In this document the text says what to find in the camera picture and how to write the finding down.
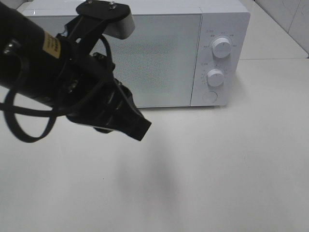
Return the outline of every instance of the white microwave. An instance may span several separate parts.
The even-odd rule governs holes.
[[[56,36],[83,0],[34,0],[23,14]],[[138,107],[226,105],[250,13],[238,0],[119,0],[132,35],[107,36],[114,76]],[[93,52],[104,54],[98,43]]]

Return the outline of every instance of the microwave door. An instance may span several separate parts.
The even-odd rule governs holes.
[[[115,78],[132,90],[138,107],[189,106],[201,15],[139,15],[134,21],[128,39],[107,36]],[[103,45],[93,51],[104,53]]]

